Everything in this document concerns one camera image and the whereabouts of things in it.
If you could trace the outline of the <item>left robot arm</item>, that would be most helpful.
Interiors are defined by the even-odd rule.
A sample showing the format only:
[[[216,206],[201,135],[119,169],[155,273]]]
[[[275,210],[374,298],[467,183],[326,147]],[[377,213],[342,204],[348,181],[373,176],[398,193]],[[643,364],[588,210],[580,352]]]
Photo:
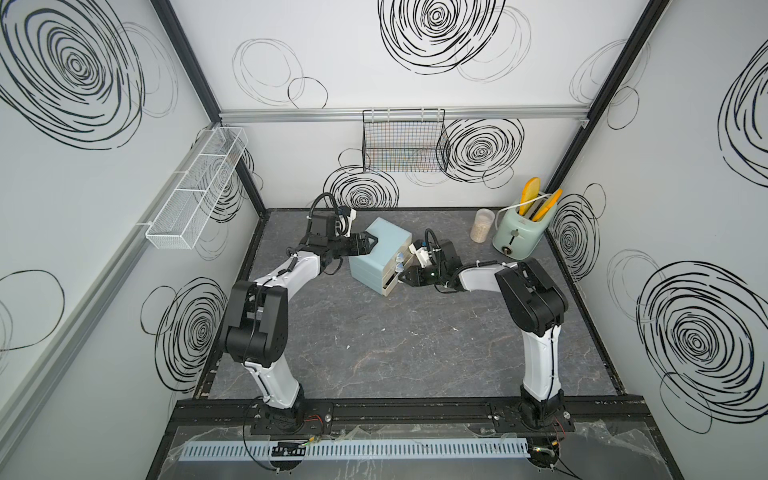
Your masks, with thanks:
[[[265,414],[285,428],[304,422],[303,390],[285,357],[289,301],[333,262],[367,255],[378,238],[354,233],[354,208],[330,193],[315,198],[305,233],[287,250],[287,260],[270,273],[233,285],[219,337],[220,348],[240,363],[260,390]]]

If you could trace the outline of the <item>light blue drawer cabinet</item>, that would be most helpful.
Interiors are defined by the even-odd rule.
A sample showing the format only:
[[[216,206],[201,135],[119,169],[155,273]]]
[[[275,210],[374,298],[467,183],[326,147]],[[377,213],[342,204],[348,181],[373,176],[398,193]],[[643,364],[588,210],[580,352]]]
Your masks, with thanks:
[[[365,230],[378,238],[368,255],[349,258],[351,276],[381,294],[382,274],[396,264],[408,264],[412,234],[384,218],[376,218]]]

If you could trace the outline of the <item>cream bottom drawer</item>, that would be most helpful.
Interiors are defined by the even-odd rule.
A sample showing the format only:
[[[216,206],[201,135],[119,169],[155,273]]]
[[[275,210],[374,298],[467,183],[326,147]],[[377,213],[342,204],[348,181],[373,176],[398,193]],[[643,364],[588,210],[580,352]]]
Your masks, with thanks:
[[[382,274],[382,286],[381,294],[385,297],[389,296],[394,289],[401,283],[399,275],[408,269],[405,264],[396,264],[393,268],[388,269]]]

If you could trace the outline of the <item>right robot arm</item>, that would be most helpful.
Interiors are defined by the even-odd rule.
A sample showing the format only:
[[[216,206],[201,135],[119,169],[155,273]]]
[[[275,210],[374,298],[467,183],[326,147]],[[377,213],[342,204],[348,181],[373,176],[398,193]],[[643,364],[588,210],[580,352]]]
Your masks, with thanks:
[[[464,263],[449,240],[440,241],[427,228],[415,263],[398,273],[410,287],[433,286],[442,294],[484,291],[499,293],[510,318],[522,332],[525,372],[520,412],[531,429],[555,421],[564,402],[559,376],[559,336],[568,302],[562,291],[533,259]]]

